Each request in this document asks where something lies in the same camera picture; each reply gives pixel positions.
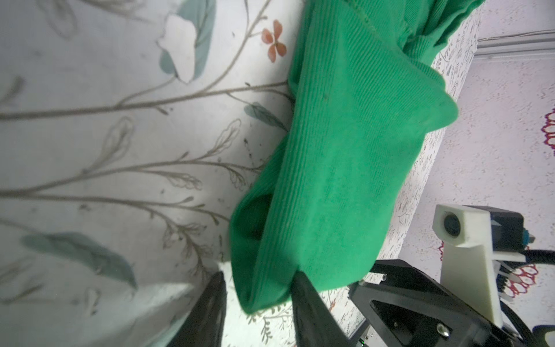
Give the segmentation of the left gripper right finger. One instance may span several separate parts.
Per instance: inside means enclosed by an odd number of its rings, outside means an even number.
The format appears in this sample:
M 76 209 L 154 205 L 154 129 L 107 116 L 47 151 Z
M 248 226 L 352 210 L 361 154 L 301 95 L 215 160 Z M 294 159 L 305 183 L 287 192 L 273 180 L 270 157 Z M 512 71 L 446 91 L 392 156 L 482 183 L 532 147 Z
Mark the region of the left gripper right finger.
M 351 345 L 307 275 L 299 270 L 293 276 L 291 298 L 297 346 Z

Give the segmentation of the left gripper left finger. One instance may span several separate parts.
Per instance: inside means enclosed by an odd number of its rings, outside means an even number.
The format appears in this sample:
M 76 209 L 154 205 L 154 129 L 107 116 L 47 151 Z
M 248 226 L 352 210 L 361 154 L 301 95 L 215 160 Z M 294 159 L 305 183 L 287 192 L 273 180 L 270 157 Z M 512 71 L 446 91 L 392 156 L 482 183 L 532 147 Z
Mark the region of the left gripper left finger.
M 227 309 L 222 271 L 214 274 L 188 318 L 171 339 L 170 347 L 220 347 Z

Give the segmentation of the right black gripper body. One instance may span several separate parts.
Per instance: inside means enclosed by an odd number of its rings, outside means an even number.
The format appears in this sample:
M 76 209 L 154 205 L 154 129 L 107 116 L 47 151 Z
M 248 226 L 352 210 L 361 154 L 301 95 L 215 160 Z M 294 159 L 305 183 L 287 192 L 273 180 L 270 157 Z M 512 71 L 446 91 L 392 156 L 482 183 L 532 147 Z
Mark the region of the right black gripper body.
M 349 298 L 387 346 L 519 346 L 520 339 L 403 260 L 378 260 L 379 284 L 360 281 Z

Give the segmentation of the green tank top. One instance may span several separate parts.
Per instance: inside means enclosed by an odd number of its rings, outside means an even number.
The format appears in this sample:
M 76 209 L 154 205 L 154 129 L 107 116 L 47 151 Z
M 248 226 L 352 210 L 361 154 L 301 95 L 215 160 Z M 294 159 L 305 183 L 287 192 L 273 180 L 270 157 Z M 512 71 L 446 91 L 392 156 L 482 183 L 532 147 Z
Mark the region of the green tank top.
M 238 204 L 231 265 L 247 314 L 362 279 L 426 135 L 458 115 L 432 67 L 479 1 L 308 1 L 289 133 Z

